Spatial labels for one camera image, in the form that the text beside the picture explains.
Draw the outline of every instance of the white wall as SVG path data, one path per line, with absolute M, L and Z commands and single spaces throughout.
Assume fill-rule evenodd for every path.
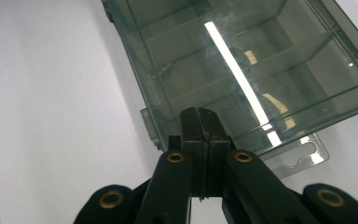
M 358 2 L 339 2 L 358 15 Z M 144 107 L 100 1 L 0 1 L 1 223 L 71 223 L 96 189 L 150 177 L 159 152 Z M 320 136 L 330 161 L 283 182 L 358 198 L 358 116 Z M 194 204 L 193 223 L 223 223 L 207 204 Z

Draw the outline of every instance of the clear plastic container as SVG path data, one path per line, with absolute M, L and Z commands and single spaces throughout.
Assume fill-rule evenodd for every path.
M 104 4 L 163 149 L 189 107 L 259 155 L 358 113 L 358 32 L 334 1 Z

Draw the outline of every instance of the brass screw insert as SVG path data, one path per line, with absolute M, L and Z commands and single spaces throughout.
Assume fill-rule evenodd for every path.
M 345 205 L 344 199 L 330 189 L 319 189 L 316 194 L 322 202 L 332 207 L 342 207 Z
M 109 190 L 100 199 L 102 208 L 114 208 L 124 201 L 124 196 L 119 190 Z
M 182 162 L 185 160 L 185 156 L 182 153 L 175 152 L 168 155 L 167 160 L 173 163 Z
M 252 156 L 246 152 L 237 152 L 235 153 L 234 158 L 240 162 L 249 162 L 253 159 Z

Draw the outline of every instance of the hang hole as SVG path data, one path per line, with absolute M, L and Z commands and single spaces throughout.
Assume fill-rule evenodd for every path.
M 295 166 L 298 160 L 304 158 L 316 151 L 316 147 L 312 143 L 306 143 L 300 147 L 296 147 L 292 150 L 286 151 L 276 157 L 265 160 L 264 163 L 271 170 L 278 168 L 282 165 Z

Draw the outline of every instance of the transparent plastic box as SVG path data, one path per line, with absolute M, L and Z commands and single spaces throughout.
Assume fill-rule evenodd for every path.
M 258 155 L 358 114 L 358 31 L 333 0 L 103 4 L 161 149 L 189 107 L 216 112 Z

